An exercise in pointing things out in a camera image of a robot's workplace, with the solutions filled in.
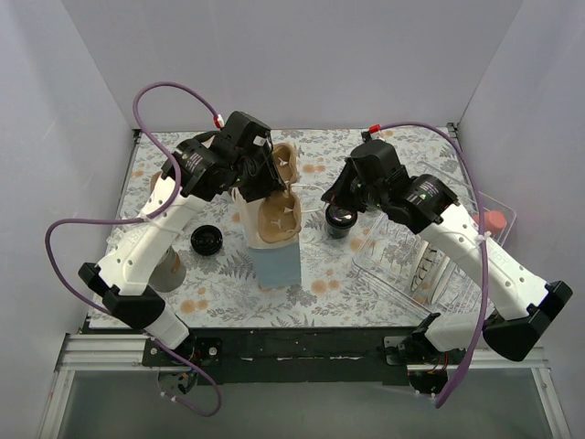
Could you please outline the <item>black plastic cup lid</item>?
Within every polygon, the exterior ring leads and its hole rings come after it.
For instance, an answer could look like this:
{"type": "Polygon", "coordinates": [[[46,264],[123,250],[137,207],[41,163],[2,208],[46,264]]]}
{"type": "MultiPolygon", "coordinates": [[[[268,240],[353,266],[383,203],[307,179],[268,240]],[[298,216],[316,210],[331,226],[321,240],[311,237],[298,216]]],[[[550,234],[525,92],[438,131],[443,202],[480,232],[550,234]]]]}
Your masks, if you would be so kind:
{"type": "Polygon", "coordinates": [[[327,226],[333,230],[349,230],[355,226],[357,214],[338,206],[329,205],[325,210],[325,221],[327,226]]]}

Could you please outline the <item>brown cardboard cup carrier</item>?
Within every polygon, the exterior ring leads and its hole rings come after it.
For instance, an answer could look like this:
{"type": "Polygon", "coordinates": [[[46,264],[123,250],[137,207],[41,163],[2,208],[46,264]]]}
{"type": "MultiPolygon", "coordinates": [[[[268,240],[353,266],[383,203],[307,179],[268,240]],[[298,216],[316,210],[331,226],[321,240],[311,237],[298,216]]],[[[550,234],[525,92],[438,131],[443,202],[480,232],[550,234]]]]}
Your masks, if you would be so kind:
{"type": "Polygon", "coordinates": [[[258,209],[258,234],[269,244],[297,236],[302,227],[301,202],[292,189],[292,184],[300,179],[296,147],[288,143],[277,144],[272,157],[285,188],[264,199],[258,209]]]}

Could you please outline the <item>light blue paper bag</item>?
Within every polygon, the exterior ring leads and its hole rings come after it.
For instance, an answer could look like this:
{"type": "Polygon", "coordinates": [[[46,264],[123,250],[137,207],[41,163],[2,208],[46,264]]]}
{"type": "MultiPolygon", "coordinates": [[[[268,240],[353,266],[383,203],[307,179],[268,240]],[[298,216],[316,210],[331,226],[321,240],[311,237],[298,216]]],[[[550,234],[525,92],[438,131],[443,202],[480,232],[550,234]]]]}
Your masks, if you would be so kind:
{"type": "Polygon", "coordinates": [[[301,284],[300,232],[287,241],[264,242],[258,234],[258,209],[265,198],[248,202],[237,189],[232,191],[232,198],[259,286],[269,290],[301,284]]]}

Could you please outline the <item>dark takeout coffee cup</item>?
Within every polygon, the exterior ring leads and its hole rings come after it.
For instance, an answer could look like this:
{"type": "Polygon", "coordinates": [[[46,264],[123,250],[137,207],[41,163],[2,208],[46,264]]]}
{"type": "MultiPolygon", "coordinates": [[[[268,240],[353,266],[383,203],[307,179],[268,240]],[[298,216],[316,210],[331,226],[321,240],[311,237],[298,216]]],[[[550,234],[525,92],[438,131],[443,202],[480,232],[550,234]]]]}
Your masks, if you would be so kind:
{"type": "Polygon", "coordinates": [[[334,240],[346,238],[349,235],[352,227],[337,227],[336,225],[327,224],[326,231],[328,236],[334,240]]]}

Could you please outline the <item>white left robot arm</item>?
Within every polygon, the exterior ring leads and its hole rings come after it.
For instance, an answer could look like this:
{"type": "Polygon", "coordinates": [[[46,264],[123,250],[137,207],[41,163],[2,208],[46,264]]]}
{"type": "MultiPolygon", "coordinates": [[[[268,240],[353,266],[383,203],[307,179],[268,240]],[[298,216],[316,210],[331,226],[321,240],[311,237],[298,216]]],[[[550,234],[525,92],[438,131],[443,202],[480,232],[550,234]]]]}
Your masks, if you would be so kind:
{"type": "Polygon", "coordinates": [[[245,200],[256,201],[284,188],[271,146],[270,127],[241,111],[229,116],[210,145],[198,136],[181,142],[164,163],[140,224],[98,262],[79,269],[80,279],[110,314],[157,338],[174,365],[186,365],[195,345],[187,325],[151,286],[151,275],[187,223],[214,197],[237,188],[245,200]]]}

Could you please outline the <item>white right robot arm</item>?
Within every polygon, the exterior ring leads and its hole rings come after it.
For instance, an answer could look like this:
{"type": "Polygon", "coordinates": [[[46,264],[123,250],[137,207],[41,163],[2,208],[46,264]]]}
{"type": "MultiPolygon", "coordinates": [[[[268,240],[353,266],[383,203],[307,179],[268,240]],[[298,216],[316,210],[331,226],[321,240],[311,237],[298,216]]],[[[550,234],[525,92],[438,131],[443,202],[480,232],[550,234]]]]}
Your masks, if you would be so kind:
{"type": "Polygon", "coordinates": [[[531,273],[491,237],[480,233],[457,195],[429,174],[409,176],[393,145],[375,139],[354,148],[322,200],[353,214],[378,209],[451,259],[476,284],[486,286],[495,310],[433,313],[399,346],[424,363],[468,348],[481,335],[497,354],[523,360],[572,296],[562,282],[531,273]]]}

